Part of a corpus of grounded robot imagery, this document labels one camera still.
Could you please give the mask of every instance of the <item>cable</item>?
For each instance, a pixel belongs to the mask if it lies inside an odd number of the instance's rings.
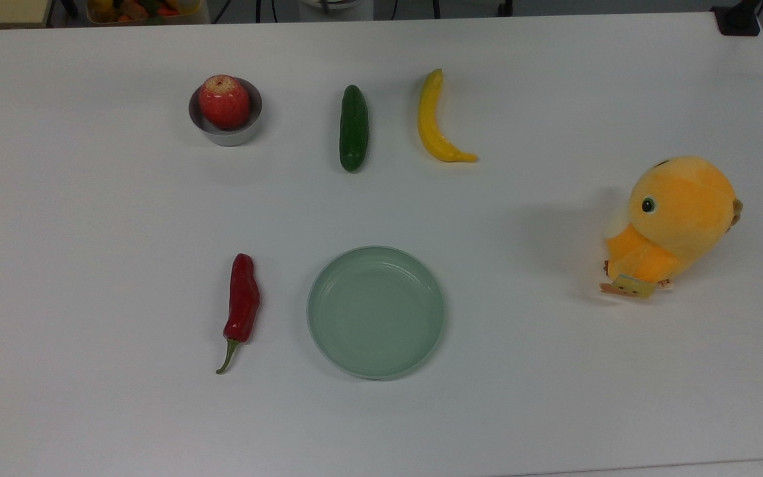
[[[220,18],[222,17],[223,13],[225,13],[225,9],[228,8],[228,4],[231,3],[231,0],[225,0],[225,4],[223,5],[223,8],[220,10],[220,13],[217,13],[216,18],[214,18],[214,21],[212,21],[212,24],[215,24],[216,22],[220,21]]]

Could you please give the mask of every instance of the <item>plate rim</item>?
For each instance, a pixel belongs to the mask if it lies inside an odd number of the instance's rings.
[[[422,268],[424,268],[426,272],[428,272],[429,277],[432,278],[432,281],[436,285],[437,297],[440,300],[440,327],[437,330],[437,338],[433,342],[432,347],[430,347],[430,349],[426,352],[426,354],[422,356],[421,359],[418,360],[418,362],[416,362],[415,364],[401,371],[397,371],[397,372],[394,372],[393,374],[388,374],[384,376],[367,376],[367,375],[359,374],[358,372],[351,371],[350,369],[347,369],[344,366],[342,366],[340,363],[336,362],[336,360],[332,359],[331,354],[327,353],[326,350],[323,349],[323,346],[321,346],[320,341],[318,341],[317,337],[315,336],[314,327],[312,326],[312,323],[311,323],[311,302],[315,296],[314,292],[317,289],[323,274],[326,274],[326,271],[329,270],[331,266],[337,262],[337,260],[341,260],[343,257],[349,256],[349,254],[354,254],[355,252],[358,252],[361,250],[369,250],[369,248],[381,248],[382,250],[386,250],[389,252],[391,251],[395,254],[402,254],[402,256],[405,256],[411,260],[414,260],[414,262],[422,266]],[[343,372],[351,376],[363,378],[363,380],[373,380],[373,381],[396,380],[396,378],[400,378],[407,374],[411,374],[412,372],[421,368],[421,366],[426,363],[426,361],[434,354],[435,350],[439,346],[443,338],[443,335],[445,335],[446,328],[447,328],[446,298],[444,296],[440,281],[437,279],[435,274],[433,274],[432,269],[428,268],[428,266],[426,266],[425,263],[421,262],[421,260],[418,260],[416,257],[412,256],[412,254],[409,254],[408,252],[400,250],[399,248],[394,248],[387,245],[366,245],[363,247],[352,248],[352,250],[343,252],[342,254],[339,254],[338,256],[329,260],[329,262],[326,263],[326,266],[323,266],[321,271],[314,278],[314,283],[311,284],[311,288],[308,293],[308,299],[305,303],[305,322],[308,325],[308,332],[310,333],[311,339],[312,341],[314,341],[314,344],[316,345],[317,349],[320,351],[320,353],[324,357],[326,357],[328,362],[335,365],[338,369],[342,370]]]

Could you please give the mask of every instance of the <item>red apple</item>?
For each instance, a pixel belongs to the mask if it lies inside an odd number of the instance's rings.
[[[233,76],[211,76],[199,90],[199,108],[214,126],[235,129],[249,119],[249,92]]]

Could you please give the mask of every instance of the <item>red chili pepper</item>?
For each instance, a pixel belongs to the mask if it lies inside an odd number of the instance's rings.
[[[225,362],[217,374],[223,374],[231,361],[237,345],[246,343],[252,334],[252,324],[261,306],[261,293],[255,283],[255,266],[252,257],[239,254],[231,266],[231,283],[229,285],[228,323],[225,323],[223,336],[228,341]]]

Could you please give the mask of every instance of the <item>green plate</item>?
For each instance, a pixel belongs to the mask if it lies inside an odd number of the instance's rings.
[[[323,354],[369,380],[414,371],[432,354],[443,322],[432,272],[396,248],[342,254],[321,272],[308,299],[308,326]]]

